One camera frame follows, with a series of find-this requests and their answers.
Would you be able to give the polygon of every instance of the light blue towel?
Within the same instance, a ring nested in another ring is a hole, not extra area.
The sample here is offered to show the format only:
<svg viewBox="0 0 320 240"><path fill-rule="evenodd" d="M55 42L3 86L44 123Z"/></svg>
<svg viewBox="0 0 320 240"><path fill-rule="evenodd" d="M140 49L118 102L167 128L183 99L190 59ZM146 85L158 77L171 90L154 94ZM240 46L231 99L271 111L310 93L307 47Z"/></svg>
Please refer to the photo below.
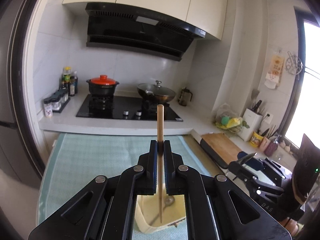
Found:
<svg viewBox="0 0 320 240"><path fill-rule="evenodd" d="M108 178L120 175L134 166L141 154L149 152L155 136L106 136L60 134L52 152L40 189L38 224L98 175ZM190 150L182 136L165 136L173 152L201 174L210 175ZM132 239L187 239L186 221L153 234L144 234L134 225Z"/></svg>

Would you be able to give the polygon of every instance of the spice rack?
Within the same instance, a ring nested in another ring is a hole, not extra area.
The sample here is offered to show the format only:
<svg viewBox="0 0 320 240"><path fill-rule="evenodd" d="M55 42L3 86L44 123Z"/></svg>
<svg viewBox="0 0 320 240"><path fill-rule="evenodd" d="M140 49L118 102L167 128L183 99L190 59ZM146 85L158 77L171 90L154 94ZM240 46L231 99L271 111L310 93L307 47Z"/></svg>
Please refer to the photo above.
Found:
<svg viewBox="0 0 320 240"><path fill-rule="evenodd" d="M67 103L69 103L70 99L71 97L69 97L68 100L61 105L61 108L59 110L52 110L52 112L61 114L62 110L66 107Z"/></svg>

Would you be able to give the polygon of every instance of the white countertop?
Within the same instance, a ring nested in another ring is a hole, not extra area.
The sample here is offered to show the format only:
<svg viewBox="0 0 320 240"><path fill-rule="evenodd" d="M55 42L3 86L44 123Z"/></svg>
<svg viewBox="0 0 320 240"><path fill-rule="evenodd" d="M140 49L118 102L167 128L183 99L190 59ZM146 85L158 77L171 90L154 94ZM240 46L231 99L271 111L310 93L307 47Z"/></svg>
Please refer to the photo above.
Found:
<svg viewBox="0 0 320 240"><path fill-rule="evenodd" d="M42 130L86 133L101 135L157 135L156 121L113 120L76 117L87 93L77 94L63 109L53 113L51 118L42 117L39 128ZM164 122L164 135L190 134L194 129L199 134L219 132L208 119L201 118L189 106L180 106L176 100L170 107L183 119L183 122Z"/></svg>

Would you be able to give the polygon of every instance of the white bowl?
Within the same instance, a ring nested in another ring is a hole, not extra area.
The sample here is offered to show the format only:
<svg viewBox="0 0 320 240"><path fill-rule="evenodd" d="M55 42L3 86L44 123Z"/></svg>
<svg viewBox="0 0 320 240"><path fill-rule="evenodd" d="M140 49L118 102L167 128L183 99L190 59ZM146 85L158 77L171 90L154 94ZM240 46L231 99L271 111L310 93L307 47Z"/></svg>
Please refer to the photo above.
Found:
<svg viewBox="0 0 320 240"><path fill-rule="evenodd" d="M168 196L165 191L165 184L163 184L162 196L163 200ZM185 220L186 210L184 204L184 195L176 195L174 198L174 203L171 206L166 207L163 211L162 223L160 223L158 218L151 226L149 223L159 213L158 193L154 194L153 196L138 195L134 218L137 222L139 230L142 233L150 234L169 227L177 227L178 223Z"/></svg>

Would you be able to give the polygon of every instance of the black glass cooktop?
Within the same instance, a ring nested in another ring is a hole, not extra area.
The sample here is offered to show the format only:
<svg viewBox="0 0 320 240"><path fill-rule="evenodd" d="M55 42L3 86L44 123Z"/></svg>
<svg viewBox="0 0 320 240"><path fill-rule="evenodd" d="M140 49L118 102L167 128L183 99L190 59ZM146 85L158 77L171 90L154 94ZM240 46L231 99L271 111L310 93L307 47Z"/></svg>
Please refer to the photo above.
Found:
<svg viewBox="0 0 320 240"><path fill-rule="evenodd" d="M87 95L76 117L105 118L119 120L149 120L156 121L156 104L144 101L142 98L113 96L108 98ZM164 120L183 122L171 109L164 106Z"/></svg>

